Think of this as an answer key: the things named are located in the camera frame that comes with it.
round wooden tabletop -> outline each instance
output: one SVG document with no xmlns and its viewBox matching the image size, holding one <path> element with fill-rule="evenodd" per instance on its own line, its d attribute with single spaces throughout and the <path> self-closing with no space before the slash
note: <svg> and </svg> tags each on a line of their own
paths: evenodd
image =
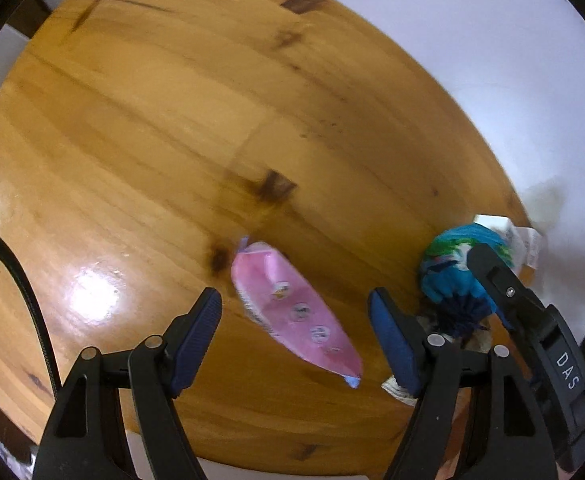
<svg viewBox="0 0 585 480">
<path fill-rule="evenodd" d="M 132 348 L 217 287 L 220 328 L 176 401 L 217 462 L 380 477 L 411 409 L 381 389 L 368 291 L 414 310 L 422 251 L 476 213 L 525 222 L 450 96 L 334 0 L 65 0 L 0 92 L 0 235 L 62 377 L 83 347 Z M 333 309 L 364 362 L 358 389 L 244 315 L 229 266 L 246 236 Z M 1 266 L 0 406 L 35 440 L 52 406 Z M 124 412 L 135 429 L 126 392 Z"/>
</svg>

blue gripper pad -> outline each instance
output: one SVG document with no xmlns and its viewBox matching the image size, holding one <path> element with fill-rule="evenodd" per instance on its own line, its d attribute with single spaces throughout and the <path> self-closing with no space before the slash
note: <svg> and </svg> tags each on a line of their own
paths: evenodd
<svg viewBox="0 0 585 480">
<path fill-rule="evenodd" d="M 385 288 L 375 288 L 368 296 L 368 315 L 397 384 L 418 397 L 424 386 L 425 331 L 397 308 Z"/>
<path fill-rule="evenodd" d="M 168 366 L 164 384 L 173 399 L 192 386 L 221 320 L 221 304 L 220 293 L 205 288 L 190 312 L 176 317 L 164 333 Z"/>
</svg>

screw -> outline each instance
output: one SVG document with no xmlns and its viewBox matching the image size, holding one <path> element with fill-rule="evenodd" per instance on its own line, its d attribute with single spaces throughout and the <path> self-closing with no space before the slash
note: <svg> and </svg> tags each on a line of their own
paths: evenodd
<svg viewBox="0 0 585 480">
<path fill-rule="evenodd" d="M 428 336 L 428 343 L 432 346 L 443 346 L 446 340 L 440 334 L 431 334 Z"/>
<path fill-rule="evenodd" d="M 146 339 L 146 346 L 148 348 L 159 348 L 163 342 L 164 340 L 162 336 L 151 335 L 149 338 Z"/>
<path fill-rule="evenodd" d="M 495 346 L 495 354 L 499 357 L 508 357 L 510 355 L 510 351 L 507 346 L 497 345 Z"/>
<path fill-rule="evenodd" d="M 88 348 L 84 348 L 81 351 L 81 358 L 85 359 L 86 361 L 90 361 L 93 357 L 96 356 L 96 348 L 94 346 L 89 346 Z"/>
</svg>

black cable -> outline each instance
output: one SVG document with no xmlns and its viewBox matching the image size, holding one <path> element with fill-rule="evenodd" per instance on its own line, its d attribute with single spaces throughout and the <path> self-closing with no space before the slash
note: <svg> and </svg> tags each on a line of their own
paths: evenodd
<svg viewBox="0 0 585 480">
<path fill-rule="evenodd" d="M 30 317 L 32 317 L 32 323 L 34 323 L 34 329 L 37 332 L 39 338 L 39 344 L 42 347 L 42 353 L 44 354 L 44 360 L 46 361 L 46 368 L 48 369 L 48 376 L 50 377 L 50 384 L 52 385 L 52 394 L 57 399 L 57 393 L 61 389 L 61 378 L 59 375 L 59 369 L 57 368 L 57 361 L 54 357 L 54 350 L 52 349 L 52 343 L 50 342 L 50 335 L 48 334 L 48 328 L 42 310 L 39 307 L 37 297 L 32 290 L 32 286 L 28 281 L 24 268 L 16 258 L 15 253 L 10 250 L 10 247 L 0 238 L 0 261 L 4 264 L 10 276 L 15 280 L 16 286 L 18 286 L 21 292 Z"/>
</svg>

blue plush toy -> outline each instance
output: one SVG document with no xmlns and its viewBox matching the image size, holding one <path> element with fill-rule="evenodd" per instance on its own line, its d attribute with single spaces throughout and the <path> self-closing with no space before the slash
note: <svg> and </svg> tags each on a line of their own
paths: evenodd
<svg viewBox="0 0 585 480">
<path fill-rule="evenodd" d="M 437 236 L 425 250 L 419 269 L 421 290 L 435 304 L 437 330 L 454 338 L 469 337 L 480 321 L 496 312 L 509 323 L 467 268 L 467 253 L 488 244 L 512 267 L 511 250 L 494 231 L 480 224 L 455 227 Z"/>
</svg>

